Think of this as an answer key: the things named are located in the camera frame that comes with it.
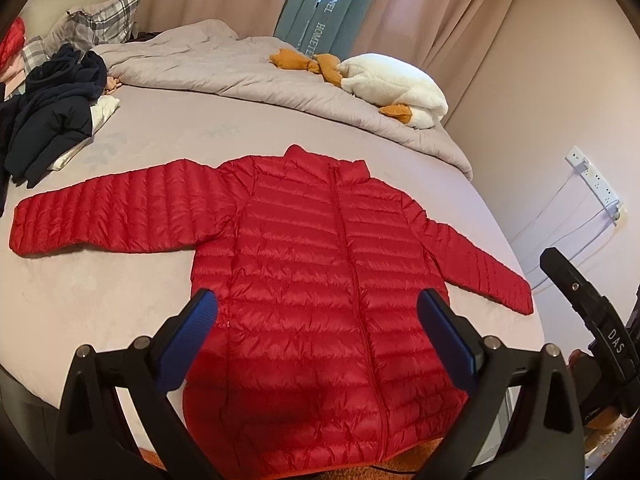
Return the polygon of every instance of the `wall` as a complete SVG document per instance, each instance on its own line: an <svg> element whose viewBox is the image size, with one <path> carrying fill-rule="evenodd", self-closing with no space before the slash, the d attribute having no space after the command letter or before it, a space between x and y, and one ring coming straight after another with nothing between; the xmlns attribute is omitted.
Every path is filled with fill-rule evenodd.
<svg viewBox="0 0 640 480"><path fill-rule="evenodd" d="M574 144L597 165L627 215L575 263L625 320L640 282L639 105L640 40L615 0L514 0L447 123L474 167L474 185L509 240L571 175L564 156ZM537 255L525 256L545 237L556 231L547 240L553 241L599 208L580 178L572 177L512 244L522 267L534 265ZM562 250L580 248L598 222L603 225L596 218L565 239ZM553 287L538 288L535 300L547 340L565 354L591 341Z"/></svg>

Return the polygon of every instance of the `dark jacket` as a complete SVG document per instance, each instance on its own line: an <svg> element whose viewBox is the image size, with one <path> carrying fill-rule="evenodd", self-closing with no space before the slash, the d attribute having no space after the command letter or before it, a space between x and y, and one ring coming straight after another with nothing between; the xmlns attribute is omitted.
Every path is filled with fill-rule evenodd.
<svg viewBox="0 0 640 480"><path fill-rule="evenodd" d="M51 60L34 68L25 81L15 118L15 137L29 117L41 108L62 99L82 96L95 101L107 85L107 67L95 52L87 52L80 59L80 51L63 45Z"/></svg>
<svg viewBox="0 0 640 480"><path fill-rule="evenodd" d="M0 83L0 95L4 96L4 83ZM4 168L4 160L9 151L9 142L14 130L15 117L18 114L18 101L14 96L8 101L0 101L0 216L4 212L6 190L9 186L9 172Z"/></svg>
<svg viewBox="0 0 640 480"><path fill-rule="evenodd" d="M69 44L29 73L24 94L12 99L12 122L2 126L11 133L0 162L14 182L35 186L60 155L91 136L90 101L106 84L102 58L91 51L81 58Z"/></svg>
<svg viewBox="0 0 640 480"><path fill-rule="evenodd" d="M15 136L4 167L14 181L34 187L63 153L91 137L89 101L82 96L62 99L31 115Z"/></svg>

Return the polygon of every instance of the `black cable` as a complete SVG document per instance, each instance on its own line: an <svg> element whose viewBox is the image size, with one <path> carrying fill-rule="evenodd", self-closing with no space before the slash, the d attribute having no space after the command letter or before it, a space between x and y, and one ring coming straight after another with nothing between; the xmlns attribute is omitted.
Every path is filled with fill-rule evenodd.
<svg viewBox="0 0 640 480"><path fill-rule="evenodd" d="M386 469L377 465L370 465L369 467L385 473L391 473L392 475L417 475L419 473L419 471L394 471L393 469Z"/></svg>

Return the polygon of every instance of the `electrical outlet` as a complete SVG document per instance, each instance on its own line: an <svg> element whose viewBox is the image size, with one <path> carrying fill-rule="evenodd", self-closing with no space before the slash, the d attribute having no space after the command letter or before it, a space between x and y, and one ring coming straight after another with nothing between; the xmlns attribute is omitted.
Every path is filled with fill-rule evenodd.
<svg viewBox="0 0 640 480"><path fill-rule="evenodd" d="M607 180L598 171L598 168L591 164L590 160L584 156L584 153L578 146L572 147L565 159L587 183L587 186L593 191L597 199L600 200L602 206L606 208L613 221L617 221L620 218L622 202Z"/></svg>

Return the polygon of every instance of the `pile of clothes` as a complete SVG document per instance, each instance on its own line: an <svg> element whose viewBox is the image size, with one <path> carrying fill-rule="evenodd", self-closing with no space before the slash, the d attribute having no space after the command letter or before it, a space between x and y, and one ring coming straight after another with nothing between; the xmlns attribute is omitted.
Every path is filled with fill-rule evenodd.
<svg viewBox="0 0 640 480"><path fill-rule="evenodd" d="M24 61L22 48L24 47L24 22L16 18L11 24L4 39L0 41L0 102L24 83Z"/></svg>
<svg viewBox="0 0 640 480"><path fill-rule="evenodd" d="M10 176L34 187L61 155L92 136L90 105L106 85L102 58L92 51L82 57L65 44L29 73L24 94L0 103L0 215Z"/></svg>

